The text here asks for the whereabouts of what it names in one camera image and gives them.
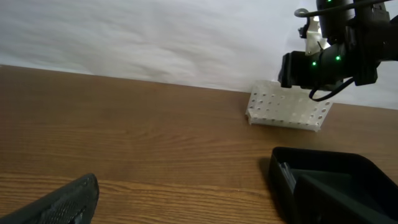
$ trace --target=black cable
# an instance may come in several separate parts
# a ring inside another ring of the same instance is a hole
[[[349,80],[347,80],[346,82],[341,84],[339,87],[337,87],[335,90],[333,90],[331,93],[329,93],[326,96],[323,96],[321,98],[318,98],[318,99],[313,99],[315,92],[318,91],[318,88],[314,88],[313,90],[311,90],[309,97],[311,100],[313,100],[315,102],[321,102],[323,100],[327,100],[327,99],[331,98],[332,96],[335,96],[337,93],[341,92],[342,90],[344,90],[347,86],[349,86],[353,82],[354,82],[354,78],[350,78]]]
[[[361,7],[371,6],[373,4],[379,4],[386,1],[392,1],[392,0],[363,0],[356,3],[351,3],[344,6],[331,7],[329,9],[322,9],[315,12],[308,12],[306,9],[297,9],[296,11],[294,11],[294,15],[301,18],[322,16],[331,12],[344,11],[348,9],[357,9]]]

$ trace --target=wrinkled white sheet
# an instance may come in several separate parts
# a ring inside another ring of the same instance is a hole
[[[0,64],[250,91],[304,49],[299,5],[315,0],[2,0]],[[397,68],[336,99],[398,109]]]

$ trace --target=white perforated basket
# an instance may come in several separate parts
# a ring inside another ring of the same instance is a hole
[[[329,100],[311,100],[308,91],[301,88],[281,88],[277,82],[258,81],[246,114],[250,124],[319,131],[331,105]]]

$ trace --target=perforated panel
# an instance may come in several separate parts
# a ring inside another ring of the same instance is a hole
[[[252,90],[246,114],[250,124],[318,131],[331,105],[331,101],[311,100],[308,92],[300,88],[281,88],[280,83],[259,81]]]

